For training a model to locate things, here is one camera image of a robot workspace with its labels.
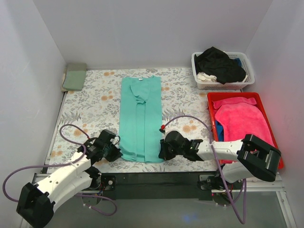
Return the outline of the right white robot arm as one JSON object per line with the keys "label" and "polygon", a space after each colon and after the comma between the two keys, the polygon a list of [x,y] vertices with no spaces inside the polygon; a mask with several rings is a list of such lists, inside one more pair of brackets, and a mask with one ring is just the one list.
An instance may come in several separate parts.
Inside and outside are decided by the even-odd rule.
{"label": "right white robot arm", "polygon": [[251,177],[274,182],[281,152],[253,134],[230,142],[189,140],[178,131],[170,131],[160,141],[159,158],[171,160],[181,155],[190,161],[230,160],[219,168],[215,184],[225,189],[231,183]]}

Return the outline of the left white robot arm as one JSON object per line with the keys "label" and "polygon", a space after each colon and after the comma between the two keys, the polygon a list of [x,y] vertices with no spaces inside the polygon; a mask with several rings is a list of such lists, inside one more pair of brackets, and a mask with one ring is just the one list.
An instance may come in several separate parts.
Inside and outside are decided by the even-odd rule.
{"label": "left white robot arm", "polygon": [[112,162],[121,157],[120,149],[114,143],[116,137],[113,132],[102,130],[97,138],[88,139],[79,146],[66,166],[36,184],[27,183],[21,190],[17,213],[32,227],[43,228],[55,211],[78,192],[110,190],[109,182],[114,180],[102,178],[94,164],[103,158]]}

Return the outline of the teal t shirt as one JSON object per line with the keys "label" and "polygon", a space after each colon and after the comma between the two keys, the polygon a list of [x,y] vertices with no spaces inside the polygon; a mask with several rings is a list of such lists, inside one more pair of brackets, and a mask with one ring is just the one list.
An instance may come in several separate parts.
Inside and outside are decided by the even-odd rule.
{"label": "teal t shirt", "polygon": [[132,162],[160,163],[162,133],[161,78],[122,79],[119,147],[122,158]]}

